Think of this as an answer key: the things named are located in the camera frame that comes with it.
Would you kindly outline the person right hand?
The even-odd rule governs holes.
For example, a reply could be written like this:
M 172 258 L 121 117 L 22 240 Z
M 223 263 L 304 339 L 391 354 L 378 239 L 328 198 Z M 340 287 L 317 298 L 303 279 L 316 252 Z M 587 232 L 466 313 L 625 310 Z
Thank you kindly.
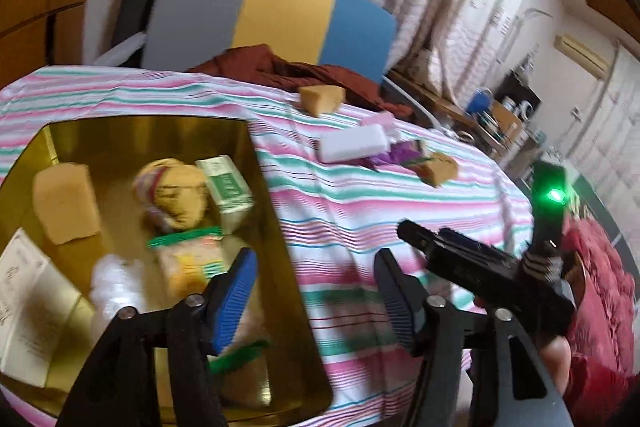
M 538 353 L 555 387 L 561 395 L 564 395 L 570 382 L 570 363 L 572 363 L 570 344 L 564 337 L 556 336 L 550 340 L 541 341 Z

